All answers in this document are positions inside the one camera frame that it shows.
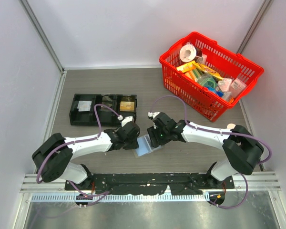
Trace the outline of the grey card holder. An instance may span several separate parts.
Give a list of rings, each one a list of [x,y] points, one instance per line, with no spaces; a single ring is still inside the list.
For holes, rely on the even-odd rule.
[[[147,155],[153,151],[156,151],[162,148],[162,146],[158,146],[154,148],[151,145],[151,140],[148,135],[143,135],[139,137],[137,140],[138,140],[139,147],[137,149],[133,149],[133,154],[136,158]]]

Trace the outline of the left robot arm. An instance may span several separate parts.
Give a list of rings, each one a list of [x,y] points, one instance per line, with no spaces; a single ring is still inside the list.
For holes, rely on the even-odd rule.
[[[74,164],[71,160],[92,153],[137,149],[139,134],[140,128],[133,121],[117,129],[105,129],[99,134],[78,138],[53,134],[32,154],[38,170],[37,183],[49,183],[61,178],[87,190],[92,186],[87,168]]]

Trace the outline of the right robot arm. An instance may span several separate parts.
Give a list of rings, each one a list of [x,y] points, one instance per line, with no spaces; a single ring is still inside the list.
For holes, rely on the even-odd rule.
[[[218,129],[187,120],[176,122],[164,112],[149,112],[148,117],[153,121],[153,126],[147,129],[153,148],[179,141],[200,143],[224,151],[226,159],[214,162],[205,175],[205,182],[210,188],[219,187],[234,174],[252,174],[264,152],[258,140],[241,125]]]

